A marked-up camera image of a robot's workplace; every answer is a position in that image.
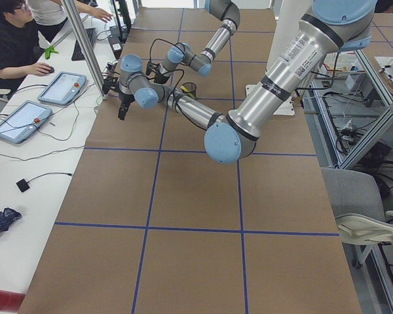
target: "tablet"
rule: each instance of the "tablet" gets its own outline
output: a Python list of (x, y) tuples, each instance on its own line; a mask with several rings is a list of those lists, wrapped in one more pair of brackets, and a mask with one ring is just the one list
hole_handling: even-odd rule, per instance
[(35, 132), (51, 114), (51, 108), (25, 101), (0, 122), (0, 138), (18, 144)]
[(68, 105), (86, 84), (82, 74), (59, 72), (48, 87), (38, 96), (39, 101)]

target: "man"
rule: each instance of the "man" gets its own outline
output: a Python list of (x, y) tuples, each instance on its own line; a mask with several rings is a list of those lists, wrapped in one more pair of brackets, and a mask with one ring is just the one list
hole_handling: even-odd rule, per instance
[(374, 12), (393, 13), (393, 0), (378, 0)]
[(43, 53), (38, 29), (24, 0), (0, 0), (0, 87), (13, 93), (26, 75), (48, 74), (50, 65), (37, 62)]
[[(61, 0), (28, 0), (28, 5), (39, 31), (47, 41), (51, 42), (67, 22), (67, 15), (62, 9)], [(87, 13), (104, 22), (112, 19), (112, 15), (105, 10), (91, 7), (77, 0), (75, 0), (75, 5), (79, 12)]]

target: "white cloth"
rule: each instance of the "white cloth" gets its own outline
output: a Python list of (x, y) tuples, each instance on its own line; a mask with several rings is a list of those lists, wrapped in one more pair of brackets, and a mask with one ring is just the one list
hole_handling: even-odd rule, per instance
[(28, 5), (39, 25), (57, 25), (67, 17), (62, 6), (51, 0), (28, 0)]

